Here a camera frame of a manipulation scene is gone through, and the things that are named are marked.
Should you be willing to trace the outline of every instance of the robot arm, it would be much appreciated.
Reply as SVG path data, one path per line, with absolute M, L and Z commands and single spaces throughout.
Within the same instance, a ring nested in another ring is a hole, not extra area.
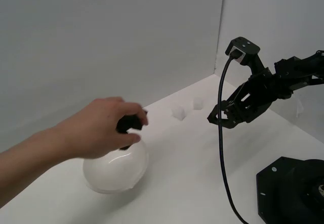
M 251 122 L 263 114 L 277 99 L 288 99 L 295 90 L 306 86 L 324 84 L 324 51 L 299 59 L 282 59 L 274 64 L 275 74 L 265 68 L 258 56 L 260 48 L 245 38 L 239 37 L 230 42 L 226 55 L 238 49 L 242 55 L 236 59 L 251 69 L 252 75 L 221 105 L 216 105 L 208 121 L 217 124 L 217 109 L 227 115 L 222 119 L 225 128 L 234 128 L 242 122 Z

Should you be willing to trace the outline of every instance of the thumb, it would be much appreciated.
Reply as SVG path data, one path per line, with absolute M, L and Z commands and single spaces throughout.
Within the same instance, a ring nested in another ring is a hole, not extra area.
M 138 134 L 118 134 L 115 138 L 118 147 L 124 147 L 138 143 L 141 140 L 141 136 Z

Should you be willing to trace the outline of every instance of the hand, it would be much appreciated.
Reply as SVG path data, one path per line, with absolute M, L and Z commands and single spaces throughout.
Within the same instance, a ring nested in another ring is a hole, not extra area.
M 137 115 L 143 125 L 148 125 L 141 105 L 111 97 L 92 101 L 52 130 L 62 139 L 61 150 L 67 158 L 98 158 L 141 140 L 138 134 L 116 132 L 119 119 L 125 115 Z

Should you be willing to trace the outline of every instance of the white wall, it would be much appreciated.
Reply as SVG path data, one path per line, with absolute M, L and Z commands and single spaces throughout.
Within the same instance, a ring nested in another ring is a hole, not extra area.
M 305 58 L 324 49 L 324 0 L 224 0 L 216 74 L 221 74 L 231 39 L 244 36 L 261 48 L 260 57 L 274 72 L 282 58 Z M 248 67 L 232 63 L 226 79 L 235 86 L 250 76 Z M 324 142 L 324 86 L 295 93 L 304 106 L 296 118 L 296 99 L 278 100 L 272 109 Z
M 0 0 L 2 149 L 95 97 L 148 105 L 211 75 L 221 4 Z

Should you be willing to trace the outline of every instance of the white table surface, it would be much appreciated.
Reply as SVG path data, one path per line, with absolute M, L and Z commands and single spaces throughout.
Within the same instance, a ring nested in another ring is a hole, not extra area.
M 219 77 L 210 76 L 148 106 L 142 131 L 149 167 L 130 191 L 98 194 L 84 184 L 82 160 L 64 162 L 37 179 L 0 210 L 0 223 L 240 223 L 221 177 L 217 126 L 207 116 L 217 102 Z M 225 83 L 223 97 L 234 91 Z M 192 110 L 192 99 L 205 101 Z M 179 104 L 188 113 L 171 117 Z M 257 214 L 256 174 L 281 156 L 323 159 L 324 144 L 268 110 L 250 124 L 224 130 L 225 164 L 234 202 L 249 223 Z

